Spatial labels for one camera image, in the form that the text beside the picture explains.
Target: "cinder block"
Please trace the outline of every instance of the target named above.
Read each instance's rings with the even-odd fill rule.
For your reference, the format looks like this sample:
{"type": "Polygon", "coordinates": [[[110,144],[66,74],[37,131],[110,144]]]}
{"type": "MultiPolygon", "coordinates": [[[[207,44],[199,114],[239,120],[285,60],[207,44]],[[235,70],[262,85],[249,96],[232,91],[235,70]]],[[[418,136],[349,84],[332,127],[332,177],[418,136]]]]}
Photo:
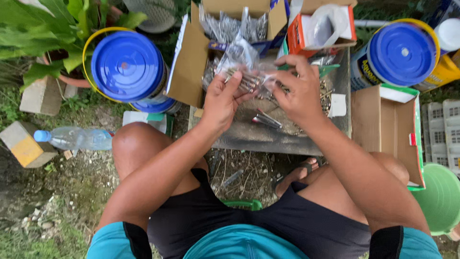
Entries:
{"type": "Polygon", "coordinates": [[[0,132],[0,139],[25,168],[40,167],[58,153],[50,143],[34,140],[36,130],[30,123],[15,121],[0,132]]]}
{"type": "MultiPolygon", "coordinates": [[[[62,89],[65,87],[64,82],[59,81],[59,84],[62,89]]],[[[61,102],[58,81],[52,76],[46,76],[24,90],[19,110],[55,116],[59,113],[61,102]]]]}
{"type": "Polygon", "coordinates": [[[72,98],[78,94],[78,87],[68,84],[65,87],[64,98],[72,98]]]}

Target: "blue bucket lid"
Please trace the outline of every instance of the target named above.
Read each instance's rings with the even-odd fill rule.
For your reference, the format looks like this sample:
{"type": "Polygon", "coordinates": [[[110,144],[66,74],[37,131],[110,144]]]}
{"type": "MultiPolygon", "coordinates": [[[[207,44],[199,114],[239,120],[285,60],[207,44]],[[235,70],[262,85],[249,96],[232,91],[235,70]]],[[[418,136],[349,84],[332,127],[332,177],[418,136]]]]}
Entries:
{"type": "Polygon", "coordinates": [[[121,31],[105,37],[91,59],[91,72],[100,91],[122,102],[150,96],[163,70],[158,48],[137,32],[121,31]]]}
{"type": "Polygon", "coordinates": [[[418,84],[436,65],[433,40],[414,25],[394,23],[385,26],[372,37],[369,47],[375,69],[393,84],[418,84]]]}
{"type": "Polygon", "coordinates": [[[169,110],[174,104],[176,103],[176,100],[173,98],[168,98],[164,103],[161,104],[149,104],[149,103],[144,103],[144,102],[133,102],[131,105],[140,110],[141,112],[147,112],[147,113],[160,113],[160,112],[166,112],[169,110]]]}

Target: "plastic bottle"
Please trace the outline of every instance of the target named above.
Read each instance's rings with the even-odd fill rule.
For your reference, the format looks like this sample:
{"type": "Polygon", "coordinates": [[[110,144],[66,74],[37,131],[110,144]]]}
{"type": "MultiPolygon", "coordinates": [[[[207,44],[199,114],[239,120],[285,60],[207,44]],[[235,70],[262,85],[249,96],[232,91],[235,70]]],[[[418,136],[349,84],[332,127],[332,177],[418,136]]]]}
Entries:
{"type": "Polygon", "coordinates": [[[113,132],[103,129],[61,127],[53,129],[51,132],[37,130],[34,133],[34,138],[37,142],[49,142],[53,146],[65,150],[110,150],[114,135],[113,132]]]}

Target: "yellow container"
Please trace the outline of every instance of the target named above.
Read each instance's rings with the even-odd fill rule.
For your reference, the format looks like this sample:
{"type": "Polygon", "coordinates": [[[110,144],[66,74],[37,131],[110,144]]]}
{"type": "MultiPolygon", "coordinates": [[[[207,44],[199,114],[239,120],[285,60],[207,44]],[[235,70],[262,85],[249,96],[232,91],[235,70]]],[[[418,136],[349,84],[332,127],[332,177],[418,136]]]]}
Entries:
{"type": "Polygon", "coordinates": [[[427,92],[458,79],[460,79],[460,69],[448,55],[443,55],[431,75],[420,84],[415,85],[414,88],[421,92],[427,92]]]}
{"type": "Polygon", "coordinates": [[[452,56],[452,61],[457,65],[457,67],[460,67],[460,50],[458,50],[453,56],[452,56]]]}

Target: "foot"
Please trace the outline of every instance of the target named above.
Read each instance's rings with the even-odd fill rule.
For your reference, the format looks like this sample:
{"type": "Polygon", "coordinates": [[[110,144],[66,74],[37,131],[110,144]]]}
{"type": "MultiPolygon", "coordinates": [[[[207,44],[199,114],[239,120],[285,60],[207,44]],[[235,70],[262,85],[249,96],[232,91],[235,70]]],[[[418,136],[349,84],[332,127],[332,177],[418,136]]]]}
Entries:
{"type": "MultiPolygon", "coordinates": [[[[311,169],[315,170],[317,169],[318,163],[316,161],[316,158],[308,158],[305,163],[308,163],[311,165],[311,169]]],[[[308,170],[305,167],[299,167],[294,169],[290,174],[284,177],[281,183],[279,183],[275,187],[275,192],[278,198],[281,198],[281,196],[286,192],[288,187],[291,185],[292,182],[299,181],[308,175],[308,170]]]]}

